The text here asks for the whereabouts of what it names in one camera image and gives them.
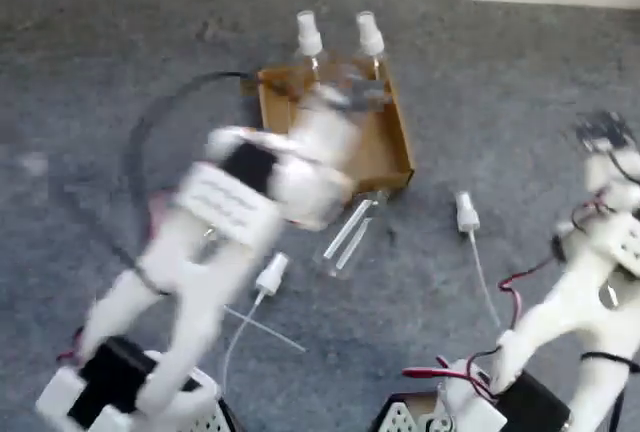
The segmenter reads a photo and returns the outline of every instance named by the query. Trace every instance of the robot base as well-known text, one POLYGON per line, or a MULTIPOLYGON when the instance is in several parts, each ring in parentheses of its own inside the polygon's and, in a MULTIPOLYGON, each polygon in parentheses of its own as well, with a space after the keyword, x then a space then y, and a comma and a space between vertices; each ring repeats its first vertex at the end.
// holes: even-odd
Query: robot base
MULTIPOLYGON (((144 352, 145 359, 155 365, 161 354, 144 352)), ((157 417, 148 417, 127 405, 128 379, 122 370, 105 370, 121 387, 120 395, 109 400, 113 389, 96 390, 96 379, 87 377, 87 366, 76 370, 62 367, 49 382, 36 402, 38 413, 59 432, 239 432, 241 428, 228 406, 220 399, 218 385, 204 372, 194 369, 183 391, 157 417)))

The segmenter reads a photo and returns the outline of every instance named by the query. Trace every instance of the white robotic arm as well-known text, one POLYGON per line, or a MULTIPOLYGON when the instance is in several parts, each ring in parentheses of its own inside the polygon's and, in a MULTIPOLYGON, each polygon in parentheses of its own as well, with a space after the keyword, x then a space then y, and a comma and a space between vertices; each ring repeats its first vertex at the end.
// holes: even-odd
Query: white robotic arm
POLYGON ((594 432, 627 382, 640 347, 640 154, 635 147, 598 150, 586 163, 586 186, 596 194, 593 214, 582 230, 562 224, 566 268, 544 301, 499 339, 492 392, 507 389, 535 351, 568 332, 579 332, 587 351, 570 404, 570 432, 594 432), (600 299, 616 287, 615 306, 600 299))
MULTIPOLYGON (((211 387, 199 391, 201 401, 181 388, 217 338, 224 306, 250 280, 285 221, 321 228, 327 210, 348 198, 353 183, 340 170, 358 144, 359 124, 343 110, 348 102, 340 102, 347 99, 339 91, 318 85, 312 99, 289 136, 240 127, 214 131, 208 160, 194 164, 183 180, 174 207, 137 261, 139 270, 120 274, 90 310, 79 339, 81 365, 160 300, 158 291, 176 297, 170 347, 135 399, 148 422, 211 400, 211 387), (211 240, 215 250, 202 258, 211 240)), ((217 386, 214 392, 219 396, 217 386)))

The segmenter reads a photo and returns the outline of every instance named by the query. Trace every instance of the spray bottle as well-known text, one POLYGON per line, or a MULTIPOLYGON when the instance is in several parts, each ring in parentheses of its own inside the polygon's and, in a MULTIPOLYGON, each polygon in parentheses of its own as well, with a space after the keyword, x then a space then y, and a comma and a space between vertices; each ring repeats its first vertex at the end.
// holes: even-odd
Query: spray bottle
POLYGON ((382 62, 384 55, 384 40, 376 24, 373 12, 364 11, 356 16, 356 23, 360 30, 360 52, 358 59, 364 66, 373 70, 375 80, 385 80, 382 62))
POLYGON ((313 11, 303 10, 298 13, 297 20, 298 51, 292 86, 296 96, 302 97, 311 84, 328 80, 329 60, 322 47, 322 37, 313 11))

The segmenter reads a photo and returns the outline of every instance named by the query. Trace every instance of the brown cardboard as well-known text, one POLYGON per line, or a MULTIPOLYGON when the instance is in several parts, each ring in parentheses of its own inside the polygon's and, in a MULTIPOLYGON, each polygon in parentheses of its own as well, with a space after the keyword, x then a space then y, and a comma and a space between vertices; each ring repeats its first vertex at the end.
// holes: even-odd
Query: brown cardboard
MULTIPOLYGON (((296 114, 296 104, 264 83, 286 83, 292 69, 265 69, 259 72, 262 124, 271 132, 285 134, 296 114)), ((391 102, 384 110, 370 113, 360 147, 345 172, 357 180, 356 194, 374 190, 404 189, 414 173, 413 160, 391 80, 387 84, 391 102)))

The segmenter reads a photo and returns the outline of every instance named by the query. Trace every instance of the bottle cap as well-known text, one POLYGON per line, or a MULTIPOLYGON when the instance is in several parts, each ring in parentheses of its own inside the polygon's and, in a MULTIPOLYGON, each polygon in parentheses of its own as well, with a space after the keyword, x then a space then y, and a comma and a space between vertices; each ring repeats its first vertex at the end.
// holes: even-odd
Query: bottle cap
POLYGON ((373 12, 364 11, 356 16, 360 29, 360 46, 369 56, 380 55, 384 52, 384 40, 376 25, 376 17, 373 12))
POLYGON ((322 38, 316 27, 316 17, 312 10, 298 13, 298 43, 300 52, 313 57, 322 52, 322 38))

